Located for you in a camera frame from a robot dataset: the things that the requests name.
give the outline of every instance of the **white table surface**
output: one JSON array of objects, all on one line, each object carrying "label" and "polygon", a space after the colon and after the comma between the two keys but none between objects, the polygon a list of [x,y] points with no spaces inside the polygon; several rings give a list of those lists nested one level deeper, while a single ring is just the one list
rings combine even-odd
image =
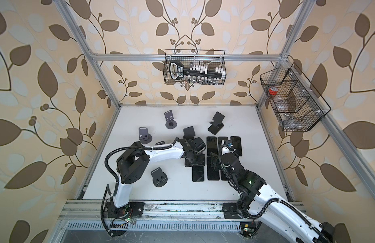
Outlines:
[{"label": "white table surface", "polygon": [[[167,129],[164,113],[173,111],[177,122],[175,129]],[[286,198],[266,137],[264,135],[255,107],[250,106],[126,106],[122,107],[109,136],[100,160],[91,177],[83,199],[102,199],[105,187],[114,188],[114,177],[104,166],[104,159],[112,150],[129,146],[139,140],[138,128],[147,127],[155,145],[159,141],[171,143],[175,137],[182,138],[182,129],[193,126],[196,137],[206,143],[207,136],[214,136],[208,131],[209,122],[216,111],[222,113],[224,127],[215,135],[239,136],[242,140],[243,156],[240,162],[245,169],[257,173],[266,180],[279,195]],[[122,152],[109,158],[109,166],[116,172],[116,160]],[[163,187],[155,187],[150,172],[162,168],[168,177]],[[207,167],[204,167],[204,181],[192,182],[191,168],[184,166],[184,159],[169,159],[147,166],[142,177],[133,184],[131,200],[237,200],[237,192],[227,181],[209,181]]]}]

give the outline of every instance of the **black wire basket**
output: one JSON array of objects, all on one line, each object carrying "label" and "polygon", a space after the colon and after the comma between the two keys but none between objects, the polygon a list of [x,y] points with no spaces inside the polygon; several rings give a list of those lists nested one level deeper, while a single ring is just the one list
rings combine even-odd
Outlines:
[{"label": "black wire basket", "polygon": [[[262,88],[274,110],[283,131],[310,131],[331,107],[310,82],[305,87],[298,79],[300,68],[276,68],[260,75]],[[313,99],[321,98],[326,107],[320,107]]]},{"label": "black wire basket", "polygon": [[224,55],[225,51],[220,50],[166,49],[165,84],[224,85],[227,76]]}]

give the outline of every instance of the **smartphone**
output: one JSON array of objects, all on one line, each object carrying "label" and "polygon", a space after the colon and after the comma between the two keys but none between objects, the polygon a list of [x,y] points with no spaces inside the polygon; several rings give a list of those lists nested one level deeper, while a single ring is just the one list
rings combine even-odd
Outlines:
[{"label": "smartphone", "polygon": [[210,157],[207,157],[207,176],[208,180],[220,180],[220,173],[211,166]]},{"label": "smartphone", "polygon": [[207,156],[210,156],[210,153],[217,154],[217,138],[216,137],[207,137]]},{"label": "smartphone", "polygon": [[223,140],[228,140],[228,137],[218,137],[218,143],[219,143],[219,152],[220,152],[220,147],[222,145]]},{"label": "smartphone", "polygon": [[204,181],[204,167],[203,166],[192,166],[191,167],[191,180],[193,182]]},{"label": "smartphone", "polygon": [[233,145],[234,149],[236,150],[236,153],[239,156],[242,156],[243,155],[242,139],[240,137],[237,137],[237,136],[231,136],[231,140],[232,140],[232,145]]}]

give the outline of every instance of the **beige wall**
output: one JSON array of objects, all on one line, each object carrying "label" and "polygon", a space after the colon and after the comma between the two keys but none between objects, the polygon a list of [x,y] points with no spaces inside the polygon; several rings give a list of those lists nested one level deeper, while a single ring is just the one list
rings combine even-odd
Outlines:
[{"label": "beige wall", "polygon": [[[375,1],[317,1],[290,60],[319,87],[333,117],[375,170],[373,33]],[[305,133],[282,132],[271,106],[267,107],[262,111],[271,138],[308,215],[334,225],[337,243],[375,242],[375,201],[323,125]]]},{"label": "beige wall", "polygon": [[42,3],[0,0],[0,242],[47,240],[114,112],[54,4]]},{"label": "beige wall", "polygon": [[125,54],[176,46],[278,54],[301,8],[300,0],[285,1],[281,8],[277,0],[93,0],[90,8],[79,4],[85,0],[67,2],[93,52]]},{"label": "beige wall", "polygon": [[[318,28],[314,36],[309,26]],[[299,38],[290,60],[298,59],[311,80],[323,67],[327,79],[315,82],[326,86],[333,117],[375,171],[375,0],[316,5]]]}]

